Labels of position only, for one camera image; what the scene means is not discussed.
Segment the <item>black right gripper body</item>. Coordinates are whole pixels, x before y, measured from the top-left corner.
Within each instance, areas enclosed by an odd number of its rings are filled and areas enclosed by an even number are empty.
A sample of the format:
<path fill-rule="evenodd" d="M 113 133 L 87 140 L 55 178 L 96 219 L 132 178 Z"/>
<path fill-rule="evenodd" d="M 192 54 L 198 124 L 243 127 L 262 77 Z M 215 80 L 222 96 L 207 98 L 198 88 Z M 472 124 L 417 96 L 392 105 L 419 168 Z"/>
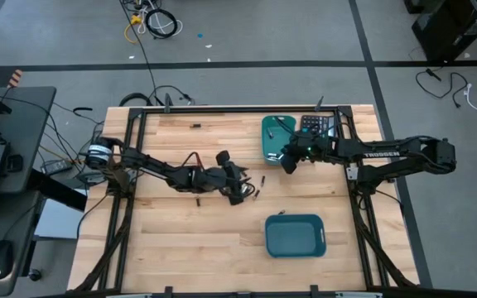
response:
<path fill-rule="evenodd" d="M 294 132 L 281 152 L 281 165 L 287 174 L 292 174 L 300 161 L 331 162 L 336 157 L 334 139 L 310 131 Z"/>

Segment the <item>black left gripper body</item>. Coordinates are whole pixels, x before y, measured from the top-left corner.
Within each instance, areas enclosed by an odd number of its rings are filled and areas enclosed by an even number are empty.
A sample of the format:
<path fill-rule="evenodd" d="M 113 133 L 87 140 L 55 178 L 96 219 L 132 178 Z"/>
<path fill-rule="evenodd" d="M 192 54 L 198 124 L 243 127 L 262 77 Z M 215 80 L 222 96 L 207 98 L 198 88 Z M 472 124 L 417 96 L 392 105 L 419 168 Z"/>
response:
<path fill-rule="evenodd" d="M 242 184 L 248 182 L 248 178 L 240 176 L 236 164 L 230 160 L 228 151 L 221 151 L 216 156 L 217 166 L 204 168 L 198 152 L 193 151 L 186 160 L 192 156 L 196 163 L 191 166 L 182 164 L 177 168 L 180 174 L 177 176 L 176 190 L 193 194 L 204 194 L 218 191 L 227 197 L 231 205 L 244 202 L 246 198 L 241 195 Z"/>

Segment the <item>light teal plastic bin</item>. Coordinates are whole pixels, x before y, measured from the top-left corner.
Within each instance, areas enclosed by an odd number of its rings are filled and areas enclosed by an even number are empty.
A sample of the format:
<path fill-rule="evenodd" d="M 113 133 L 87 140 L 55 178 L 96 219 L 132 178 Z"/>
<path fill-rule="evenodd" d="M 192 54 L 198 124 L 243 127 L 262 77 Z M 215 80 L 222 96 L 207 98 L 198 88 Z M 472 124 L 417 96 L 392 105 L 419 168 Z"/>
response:
<path fill-rule="evenodd" d="M 269 115 L 263 118 L 261 121 L 261 146 L 264 161 L 268 166 L 279 166 L 282 152 L 281 149 L 289 142 L 291 136 L 290 133 L 286 132 L 282 127 L 280 127 L 275 117 L 291 117 L 289 115 Z M 268 136 L 267 128 L 269 128 L 273 134 L 271 139 Z M 268 153 L 279 154 L 279 159 L 276 161 L 271 161 L 266 159 Z"/>

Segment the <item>black desk calculator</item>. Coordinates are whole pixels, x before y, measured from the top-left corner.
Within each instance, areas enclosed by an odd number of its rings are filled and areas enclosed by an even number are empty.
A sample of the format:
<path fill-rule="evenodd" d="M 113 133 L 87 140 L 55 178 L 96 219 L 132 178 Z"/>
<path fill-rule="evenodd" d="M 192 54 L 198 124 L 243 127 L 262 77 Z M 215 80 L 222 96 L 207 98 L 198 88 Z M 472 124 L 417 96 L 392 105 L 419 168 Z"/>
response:
<path fill-rule="evenodd" d="M 301 131 L 311 132 L 322 137 L 334 137 L 335 118 L 333 116 L 303 115 L 301 117 Z"/>

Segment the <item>dark blue-teal plastic bin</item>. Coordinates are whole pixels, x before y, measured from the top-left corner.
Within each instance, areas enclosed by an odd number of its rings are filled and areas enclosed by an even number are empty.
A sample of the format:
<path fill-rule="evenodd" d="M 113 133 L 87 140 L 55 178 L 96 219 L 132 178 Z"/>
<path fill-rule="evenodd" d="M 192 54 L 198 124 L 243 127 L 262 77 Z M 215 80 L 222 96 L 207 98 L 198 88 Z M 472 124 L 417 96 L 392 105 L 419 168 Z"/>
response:
<path fill-rule="evenodd" d="M 265 247 L 273 258 L 323 257 L 324 223 L 316 214 L 274 214 L 265 222 Z"/>

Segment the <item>white light bar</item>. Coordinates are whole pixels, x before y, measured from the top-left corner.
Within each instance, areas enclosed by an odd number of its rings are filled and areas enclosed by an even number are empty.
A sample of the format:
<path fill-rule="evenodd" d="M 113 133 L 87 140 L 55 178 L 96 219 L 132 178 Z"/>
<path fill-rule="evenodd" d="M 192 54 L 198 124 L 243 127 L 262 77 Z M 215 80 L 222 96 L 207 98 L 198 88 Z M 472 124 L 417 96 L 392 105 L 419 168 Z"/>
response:
<path fill-rule="evenodd" d="M 366 291 L 337 291 L 335 298 L 383 298 L 383 294 Z"/>

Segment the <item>black power adapter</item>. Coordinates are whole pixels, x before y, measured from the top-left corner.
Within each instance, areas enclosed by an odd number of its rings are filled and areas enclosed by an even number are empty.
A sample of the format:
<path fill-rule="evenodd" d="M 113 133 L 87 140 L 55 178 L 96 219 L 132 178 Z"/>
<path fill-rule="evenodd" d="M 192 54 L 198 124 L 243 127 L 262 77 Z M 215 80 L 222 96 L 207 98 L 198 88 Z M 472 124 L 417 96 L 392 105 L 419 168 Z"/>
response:
<path fill-rule="evenodd" d="M 66 160 L 46 161 L 42 164 L 41 170 L 46 175 L 55 175 L 73 168 L 73 164 Z"/>

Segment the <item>white board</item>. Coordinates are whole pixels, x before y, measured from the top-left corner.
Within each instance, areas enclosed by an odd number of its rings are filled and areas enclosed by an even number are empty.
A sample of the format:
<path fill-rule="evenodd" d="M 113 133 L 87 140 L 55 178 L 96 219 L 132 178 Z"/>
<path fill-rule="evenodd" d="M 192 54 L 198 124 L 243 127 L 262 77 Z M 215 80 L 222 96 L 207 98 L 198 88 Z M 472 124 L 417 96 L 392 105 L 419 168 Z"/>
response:
<path fill-rule="evenodd" d="M 47 199 L 34 235 L 38 238 L 77 239 L 77 228 L 84 212 Z"/>

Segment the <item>black cabinet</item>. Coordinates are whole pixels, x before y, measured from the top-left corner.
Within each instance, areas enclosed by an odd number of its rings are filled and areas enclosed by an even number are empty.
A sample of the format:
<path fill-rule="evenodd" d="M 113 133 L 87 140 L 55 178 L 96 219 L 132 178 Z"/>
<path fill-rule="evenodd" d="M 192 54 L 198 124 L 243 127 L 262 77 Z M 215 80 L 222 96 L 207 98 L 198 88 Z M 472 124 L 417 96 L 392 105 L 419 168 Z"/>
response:
<path fill-rule="evenodd" d="M 451 62 L 477 40 L 477 0 L 402 0 L 417 19 L 412 32 L 430 62 Z"/>

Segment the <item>grey desk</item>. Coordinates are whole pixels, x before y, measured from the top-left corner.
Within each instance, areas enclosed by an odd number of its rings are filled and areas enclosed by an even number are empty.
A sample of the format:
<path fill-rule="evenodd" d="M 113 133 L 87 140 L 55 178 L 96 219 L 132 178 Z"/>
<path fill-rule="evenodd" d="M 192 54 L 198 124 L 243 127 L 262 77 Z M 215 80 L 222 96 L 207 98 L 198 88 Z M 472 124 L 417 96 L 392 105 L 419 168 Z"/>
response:
<path fill-rule="evenodd" d="M 3 172 L 0 176 L 0 195 L 26 190 L 51 195 L 63 186 L 33 168 L 55 94 L 54 87 L 0 88 L 0 99 L 12 110 L 9 114 L 0 114 L 0 133 L 10 143 L 9 153 L 23 159 L 21 171 Z"/>

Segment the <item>small black desk device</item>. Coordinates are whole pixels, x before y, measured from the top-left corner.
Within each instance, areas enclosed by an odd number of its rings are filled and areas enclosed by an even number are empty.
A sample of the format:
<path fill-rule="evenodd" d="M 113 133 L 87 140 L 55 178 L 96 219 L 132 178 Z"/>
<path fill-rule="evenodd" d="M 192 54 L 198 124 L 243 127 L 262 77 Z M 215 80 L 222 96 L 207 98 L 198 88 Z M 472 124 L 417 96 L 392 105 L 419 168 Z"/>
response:
<path fill-rule="evenodd" d="M 7 173 L 16 173 L 20 172 L 23 169 L 23 157 L 19 154 L 10 155 L 6 161 L 6 172 Z"/>

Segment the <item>black computer mouse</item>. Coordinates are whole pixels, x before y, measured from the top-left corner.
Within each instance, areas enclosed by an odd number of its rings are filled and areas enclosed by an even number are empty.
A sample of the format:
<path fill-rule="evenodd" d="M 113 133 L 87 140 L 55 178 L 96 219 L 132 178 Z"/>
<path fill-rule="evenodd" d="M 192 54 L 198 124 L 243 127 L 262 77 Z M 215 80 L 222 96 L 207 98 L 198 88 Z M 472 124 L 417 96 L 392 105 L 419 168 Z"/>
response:
<path fill-rule="evenodd" d="M 0 240 L 0 280 L 7 277 L 13 269 L 13 244 L 10 240 Z"/>

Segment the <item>black aluminium table frame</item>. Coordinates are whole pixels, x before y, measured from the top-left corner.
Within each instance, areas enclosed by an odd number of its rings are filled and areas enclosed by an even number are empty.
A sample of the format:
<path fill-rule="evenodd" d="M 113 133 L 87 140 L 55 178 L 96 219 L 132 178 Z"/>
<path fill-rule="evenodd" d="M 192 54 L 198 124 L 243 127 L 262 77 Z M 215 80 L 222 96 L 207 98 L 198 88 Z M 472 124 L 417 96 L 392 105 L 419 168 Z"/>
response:
<path fill-rule="evenodd" d="M 370 231 L 399 271 L 411 282 L 415 268 L 396 187 L 383 183 L 368 199 L 351 198 L 345 169 L 327 163 L 301 163 L 292 174 L 268 166 L 262 155 L 261 121 L 268 115 L 300 118 L 306 105 L 110 108 L 103 133 L 116 137 L 161 161 L 192 164 L 198 152 L 206 167 L 228 151 L 248 168 L 260 190 L 242 204 L 231 205 L 220 194 L 181 194 L 155 177 L 137 180 L 128 239 L 114 253 L 102 286 L 124 293 L 363 290 L 392 286 L 393 278 L 364 238 L 354 216 L 361 214 Z M 201 128 L 190 128 L 200 123 Z M 261 179 L 266 176 L 264 186 Z M 197 207 L 195 199 L 200 198 Z M 285 214 L 316 214 L 323 223 L 327 251 L 323 257 L 273 258 L 265 247 L 265 222 Z"/>

